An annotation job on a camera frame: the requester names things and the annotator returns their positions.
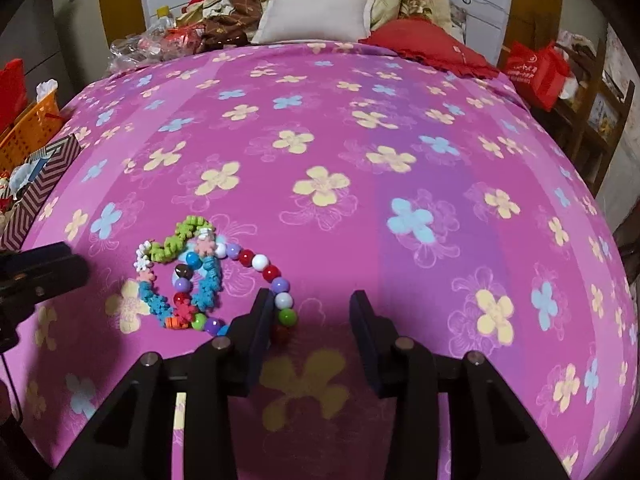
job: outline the chevron box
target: chevron box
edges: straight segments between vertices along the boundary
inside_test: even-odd
[[[14,205],[11,219],[0,236],[0,250],[18,251],[27,237],[40,208],[56,184],[82,151],[76,137],[69,135],[47,144],[30,158],[48,158],[40,172],[28,184],[20,202]]]

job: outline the screw head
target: screw head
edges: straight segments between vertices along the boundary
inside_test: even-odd
[[[394,345],[398,350],[406,352],[414,348],[415,342],[410,337],[403,335],[403,336],[400,336],[398,339],[396,339],[396,341],[394,342]]]
[[[482,352],[479,352],[478,350],[472,350],[466,355],[466,358],[469,360],[469,362],[475,364],[476,366],[481,365],[486,361],[486,357],[484,357],[484,354]]]
[[[146,354],[142,354],[140,358],[140,364],[143,366],[153,366],[158,362],[160,356],[156,352],[147,352]]]
[[[231,339],[229,339],[226,335],[221,335],[215,337],[211,341],[211,345],[216,350],[222,350],[225,348],[229,348],[231,346]]]

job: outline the red bead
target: red bead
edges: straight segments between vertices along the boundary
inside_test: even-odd
[[[254,259],[254,252],[249,249],[242,249],[238,256],[238,261],[245,267],[251,267],[251,261]]]
[[[191,295],[186,292],[176,292],[174,294],[174,304],[178,303],[191,303]]]
[[[279,277],[280,274],[280,269],[278,267],[276,267],[275,265],[267,265],[264,270],[262,271],[262,276],[265,280],[267,280],[269,283],[271,283],[273,280],[275,280],[277,277]]]
[[[274,323],[271,325],[271,343],[274,345],[285,345],[291,339],[291,329],[281,325],[280,323]]]

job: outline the floral quilt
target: floral quilt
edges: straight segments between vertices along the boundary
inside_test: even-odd
[[[572,478],[624,427],[638,321],[615,243],[504,76],[460,79],[349,43],[252,46],[97,82],[68,111],[60,135],[84,149],[24,248],[64,240],[92,276],[39,305],[7,355],[24,429],[50,462],[140,354],[209,337],[161,328],[135,281],[138,245],[190,214],[266,254],[299,315],[255,391],[231,402],[242,480],[382,477],[394,403],[365,382],[348,325],[359,288],[431,351],[484,352]],[[172,297],[173,267],[154,269]],[[231,260],[223,274],[216,315],[229,322],[265,282]]]

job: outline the orange basket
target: orange basket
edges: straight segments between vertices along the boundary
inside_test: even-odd
[[[50,92],[39,103],[29,105],[0,136],[0,170],[11,171],[31,153],[45,146],[62,129],[56,92]]]

